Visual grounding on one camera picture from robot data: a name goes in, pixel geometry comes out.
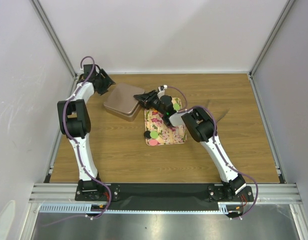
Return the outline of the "rose gold tin lid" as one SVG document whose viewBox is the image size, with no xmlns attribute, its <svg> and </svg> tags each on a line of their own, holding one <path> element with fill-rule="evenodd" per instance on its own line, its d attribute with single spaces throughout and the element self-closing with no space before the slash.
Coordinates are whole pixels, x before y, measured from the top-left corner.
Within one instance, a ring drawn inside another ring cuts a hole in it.
<svg viewBox="0 0 308 240">
<path fill-rule="evenodd" d="M 112 90 L 107 100 L 103 103 L 105 108 L 111 108 L 118 112 L 130 114 L 139 104 L 133 95 L 144 94 L 143 88 L 126 83 L 119 83 Z"/>
</svg>

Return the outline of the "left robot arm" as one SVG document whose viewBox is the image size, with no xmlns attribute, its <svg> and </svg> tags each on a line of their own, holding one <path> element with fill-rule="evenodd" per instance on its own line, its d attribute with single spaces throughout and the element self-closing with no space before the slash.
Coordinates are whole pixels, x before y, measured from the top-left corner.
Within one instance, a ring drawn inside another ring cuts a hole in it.
<svg viewBox="0 0 308 240">
<path fill-rule="evenodd" d="M 103 95 L 115 82 L 97 64 L 85 64 L 73 93 L 57 103 L 60 130 L 69 140 L 79 169 L 78 196 L 99 200 L 105 191 L 90 149 L 91 120 L 86 103 L 92 95 Z"/>
</svg>

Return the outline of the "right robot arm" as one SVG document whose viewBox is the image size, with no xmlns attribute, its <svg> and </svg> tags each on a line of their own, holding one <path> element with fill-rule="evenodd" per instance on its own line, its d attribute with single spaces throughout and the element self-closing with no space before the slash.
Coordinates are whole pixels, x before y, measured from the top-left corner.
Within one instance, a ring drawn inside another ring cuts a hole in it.
<svg viewBox="0 0 308 240">
<path fill-rule="evenodd" d="M 172 97 L 169 95 L 159 96 L 158 91 L 135 94 L 141 107 L 151 108 L 162 114 L 162 120 L 167 127 L 185 126 L 191 137 L 200 143 L 213 160 L 223 184 L 225 197 L 235 201 L 242 195 L 246 187 L 242 174 L 234 167 L 226 151 L 224 150 L 217 134 L 215 118 L 202 106 L 194 106 L 187 110 L 175 110 Z"/>
</svg>

